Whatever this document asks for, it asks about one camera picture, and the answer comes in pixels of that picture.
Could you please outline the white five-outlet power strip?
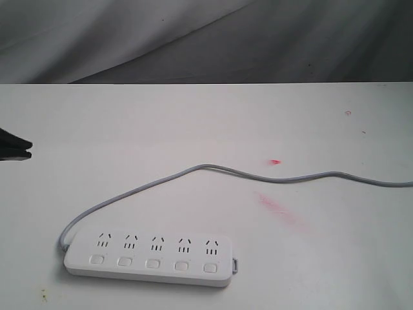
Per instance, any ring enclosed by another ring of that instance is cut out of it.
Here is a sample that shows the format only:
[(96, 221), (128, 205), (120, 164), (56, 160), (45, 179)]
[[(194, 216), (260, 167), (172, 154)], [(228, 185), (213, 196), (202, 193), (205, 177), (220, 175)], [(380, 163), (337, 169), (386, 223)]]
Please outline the white five-outlet power strip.
[(226, 287), (239, 262), (222, 235), (89, 227), (75, 234), (64, 266), (79, 276)]

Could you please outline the grey backdrop cloth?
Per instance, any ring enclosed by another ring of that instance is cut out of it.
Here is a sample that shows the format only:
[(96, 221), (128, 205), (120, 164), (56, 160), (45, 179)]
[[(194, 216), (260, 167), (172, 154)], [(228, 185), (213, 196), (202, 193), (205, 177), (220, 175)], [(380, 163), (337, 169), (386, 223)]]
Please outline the grey backdrop cloth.
[(2, 83), (412, 80), (411, 1), (2, 1)]

